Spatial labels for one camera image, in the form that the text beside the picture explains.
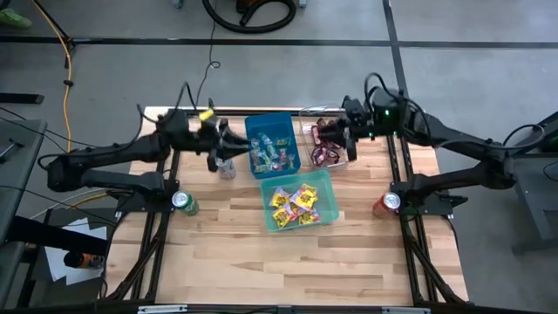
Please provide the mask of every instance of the plastic tub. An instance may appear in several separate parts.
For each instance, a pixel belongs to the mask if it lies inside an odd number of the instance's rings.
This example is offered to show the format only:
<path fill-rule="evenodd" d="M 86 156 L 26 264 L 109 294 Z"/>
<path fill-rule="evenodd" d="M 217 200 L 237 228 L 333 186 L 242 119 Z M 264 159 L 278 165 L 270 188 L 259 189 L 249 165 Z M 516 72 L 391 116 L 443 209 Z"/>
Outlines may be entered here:
<path fill-rule="evenodd" d="M 255 116 L 249 116 L 244 120 L 246 127 L 246 135 L 248 140 L 258 139 L 260 141 L 261 150 L 266 150 L 258 133 L 267 135 L 271 141 L 277 139 L 290 138 L 287 148 L 287 155 L 294 154 L 293 167 L 285 168 L 283 171 L 270 171 L 267 173 L 257 173 L 255 171 L 254 160 L 252 154 L 248 154 L 250 170 L 256 179 L 272 178 L 279 175 L 295 174 L 300 169 L 300 157 L 298 156 L 298 147 L 296 146 L 295 131 L 293 130 L 293 122 L 290 113 L 268 113 Z"/>
<path fill-rule="evenodd" d="M 295 220 L 294 222 L 289 222 L 285 227 L 279 228 L 276 220 L 273 218 L 273 212 L 277 208 L 269 205 L 273 193 L 277 188 L 282 188 L 285 192 L 292 195 L 303 183 L 317 188 L 318 200 L 314 203 L 313 208 L 315 208 L 320 215 L 320 221 L 301 225 L 298 220 Z M 261 189 L 263 208 L 265 211 L 265 224 L 269 231 L 283 231 L 315 226 L 333 222 L 339 217 L 339 208 L 335 201 L 335 195 L 333 194 L 330 173 L 325 170 L 264 180 L 262 181 Z"/>
<path fill-rule="evenodd" d="M 338 105 L 322 105 L 322 106 L 310 106 L 302 109 L 299 113 L 299 123 L 300 123 L 300 136 L 303 138 L 304 150 L 306 151 L 306 158 L 311 167 L 314 169 L 325 169 L 325 170 L 338 170 L 344 169 L 349 163 L 347 158 L 347 153 L 344 149 L 335 149 L 335 152 L 339 154 L 339 162 L 335 164 L 325 164 L 322 166 L 317 166 L 312 161 L 312 152 L 316 148 L 314 144 L 314 138 L 312 137 L 311 127 L 315 126 L 317 120 L 320 118 L 331 120 L 340 118 L 344 114 L 344 110 Z"/>

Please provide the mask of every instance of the wooden table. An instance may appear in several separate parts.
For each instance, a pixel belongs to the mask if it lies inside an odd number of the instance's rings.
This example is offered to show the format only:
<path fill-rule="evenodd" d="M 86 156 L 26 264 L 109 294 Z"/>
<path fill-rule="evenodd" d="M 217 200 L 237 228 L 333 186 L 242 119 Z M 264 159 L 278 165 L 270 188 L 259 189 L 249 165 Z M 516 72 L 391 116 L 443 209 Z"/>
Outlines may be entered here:
<path fill-rule="evenodd" d="M 154 118 L 166 110 L 149 107 L 146 114 Z M 234 131 L 244 134 L 243 118 L 230 117 L 229 121 Z M 293 122 L 299 134 L 298 118 Z M 198 125 L 192 121 L 190 129 Z M 144 123 L 141 133 L 153 130 L 153 124 Z M 303 163 L 299 173 L 309 172 L 300 138 L 297 144 Z M 157 303 L 412 304 L 399 221 L 381 220 L 371 212 L 392 180 L 386 142 L 361 140 L 357 150 L 357 161 L 330 173 L 339 219 L 331 225 L 279 233 L 266 230 L 260 182 L 250 173 L 246 154 L 234 158 L 236 178 L 224 181 L 208 172 L 205 156 L 182 153 L 177 178 L 180 187 L 200 202 L 201 210 L 192 217 L 172 215 Z M 410 150 L 415 173 L 439 171 L 433 149 L 410 146 Z M 130 173 L 154 170 L 155 164 L 137 161 Z M 145 219 L 145 214 L 131 214 L 115 233 L 108 257 L 109 292 L 138 258 Z M 448 222 L 425 216 L 424 224 L 432 263 L 454 291 L 467 299 Z M 150 268 L 146 268 L 144 291 Z M 418 273 L 426 296 L 420 266 Z"/>

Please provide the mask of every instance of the grey floor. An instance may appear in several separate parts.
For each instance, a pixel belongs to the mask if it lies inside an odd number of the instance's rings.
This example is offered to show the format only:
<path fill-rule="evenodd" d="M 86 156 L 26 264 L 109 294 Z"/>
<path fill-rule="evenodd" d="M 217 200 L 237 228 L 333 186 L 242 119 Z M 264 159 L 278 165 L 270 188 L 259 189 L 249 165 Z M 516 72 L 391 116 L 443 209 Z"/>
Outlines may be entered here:
<path fill-rule="evenodd" d="M 239 36 L 217 28 L 216 38 L 388 39 L 381 0 L 308 0 L 287 28 L 262 36 Z M 12 7 L 32 19 L 28 31 L 2 33 L 51 36 L 29 2 Z M 165 0 L 44 0 L 44 6 L 74 36 L 209 38 L 212 22 L 199 0 L 176 10 Z M 220 0 L 229 19 L 234 2 Z M 400 40 L 558 41 L 554 0 L 391 0 Z M 255 23 L 282 15 L 269 4 Z M 198 85 L 208 46 L 82 45 L 74 57 L 69 102 L 73 138 L 103 145 L 129 140 L 136 131 L 137 103 L 170 106 L 180 84 Z M 558 80 L 557 50 L 402 49 L 410 95 L 448 126 L 480 137 L 503 139 L 511 129 L 553 113 Z M 396 85 L 390 48 L 316 46 L 216 46 L 201 100 L 218 106 L 309 106 L 362 98 L 371 71 Z M 41 106 L 10 106 L 28 119 L 46 119 L 65 133 L 62 99 L 66 71 L 56 44 L 3 44 L 0 89 L 37 92 Z M 56 153 L 48 141 L 42 154 Z M 474 164 L 438 151 L 442 172 Z M 125 172 L 129 165 L 113 167 Z M 29 189 L 62 199 L 34 169 Z M 455 224 L 471 301 L 487 306 L 558 311 L 558 252 L 512 254 L 510 246 L 530 239 L 534 228 L 514 191 L 467 188 L 470 201 L 457 208 Z M 26 195 L 19 214 L 30 216 L 49 202 Z"/>

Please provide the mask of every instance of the soda can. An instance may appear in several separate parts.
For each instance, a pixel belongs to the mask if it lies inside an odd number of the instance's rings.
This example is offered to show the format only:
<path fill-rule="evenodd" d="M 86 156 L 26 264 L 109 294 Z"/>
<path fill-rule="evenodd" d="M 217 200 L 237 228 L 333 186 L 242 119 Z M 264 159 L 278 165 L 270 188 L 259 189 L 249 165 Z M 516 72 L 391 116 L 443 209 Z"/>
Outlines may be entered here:
<path fill-rule="evenodd" d="M 172 201 L 174 208 L 183 211 L 186 215 L 196 215 L 200 211 L 200 204 L 188 192 L 175 192 Z"/>
<path fill-rule="evenodd" d="M 219 177 L 223 180 L 231 180 L 236 177 L 235 164 L 232 159 L 221 160 L 217 159 L 217 173 Z"/>
<path fill-rule="evenodd" d="M 388 218 L 394 216 L 401 206 L 399 195 L 388 192 L 382 195 L 372 207 L 372 212 L 378 218 Z"/>

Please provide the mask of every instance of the green soda can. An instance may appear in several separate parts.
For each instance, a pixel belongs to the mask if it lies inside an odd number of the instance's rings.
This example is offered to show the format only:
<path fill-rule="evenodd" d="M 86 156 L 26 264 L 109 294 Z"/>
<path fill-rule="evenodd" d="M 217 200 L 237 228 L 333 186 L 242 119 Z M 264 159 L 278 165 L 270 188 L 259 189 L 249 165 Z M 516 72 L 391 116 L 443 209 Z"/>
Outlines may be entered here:
<path fill-rule="evenodd" d="M 186 215 L 196 215 L 200 211 L 200 204 L 191 194 L 184 191 L 177 191 L 174 193 L 173 205 L 176 209 L 183 211 Z"/>

